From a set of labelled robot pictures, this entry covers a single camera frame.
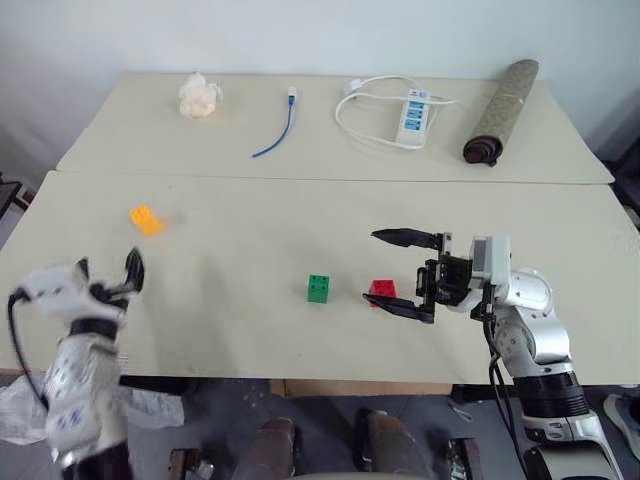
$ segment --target blue cable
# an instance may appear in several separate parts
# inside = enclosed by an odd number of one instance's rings
[[[270,147],[267,147],[264,150],[261,150],[260,152],[254,153],[253,155],[251,155],[253,158],[259,157],[260,155],[264,155],[265,153],[269,153],[271,150],[273,150],[278,145],[280,145],[280,142],[282,142],[282,140],[284,140],[284,137],[287,136],[287,133],[289,133],[289,127],[291,126],[291,111],[293,110],[293,104],[295,103],[295,101],[296,101],[296,97],[294,97],[293,95],[289,95],[289,114],[287,115],[287,126],[285,127],[284,132],[282,132],[282,135],[280,135],[280,138],[276,140],[276,142]]]

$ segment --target power strip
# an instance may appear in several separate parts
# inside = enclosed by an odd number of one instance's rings
[[[429,116],[429,105],[427,100],[430,95],[424,90],[409,89],[407,100],[402,107],[400,115],[400,125],[396,142],[405,145],[420,146],[424,144],[427,134],[427,118]]]

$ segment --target lego brick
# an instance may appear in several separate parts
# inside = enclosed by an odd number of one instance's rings
[[[383,297],[396,297],[396,286],[393,280],[374,280],[369,287],[369,293],[372,295],[382,295]],[[370,303],[374,308],[378,308],[377,305]]]
[[[327,303],[329,298],[329,277],[323,275],[309,275],[307,287],[307,301],[312,303]]]
[[[146,205],[141,205],[129,212],[131,221],[144,235],[154,235],[164,230],[164,224],[158,220],[151,209]]]

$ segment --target desk surface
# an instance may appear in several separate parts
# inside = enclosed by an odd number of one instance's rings
[[[143,237],[128,217],[140,204],[170,227]],[[439,308],[422,325],[361,298],[380,278],[414,298],[429,253],[369,235],[401,226],[454,232],[463,255],[473,235],[509,232],[513,268],[554,287],[581,381],[640,382],[640,240],[607,186],[53,172],[0,251],[0,291],[82,256],[92,278],[120,281],[137,245],[147,276],[121,337],[130,374],[486,383],[479,323]],[[307,303],[310,273],[331,277],[328,304]],[[62,327],[31,306],[18,319],[44,368]],[[14,366],[0,329],[0,367]]]
[[[436,95],[458,100],[444,108],[425,149],[404,152],[348,136],[333,111],[346,77],[209,75],[224,101],[205,120],[178,114],[181,74],[124,76],[96,118],[60,161],[60,171],[251,178],[528,182],[604,184],[609,172],[587,148],[546,82],[536,82],[494,168],[469,165],[462,148],[495,92],[482,80],[424,79]],[[294,124],[285,141],[258,159],[284,129],[287,87],[298,89]],[[402,94],[400,81],[371,91]],[[400,103],[359,99],[345,123],[393,139]]]

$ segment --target rolled mat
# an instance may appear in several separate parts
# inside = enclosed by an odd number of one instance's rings
[[[538,62],[535,60],[520,60],[509,67],[464,146],[463,155],[467,162],[486,163],[491,167],[496,164],[537,74]]]

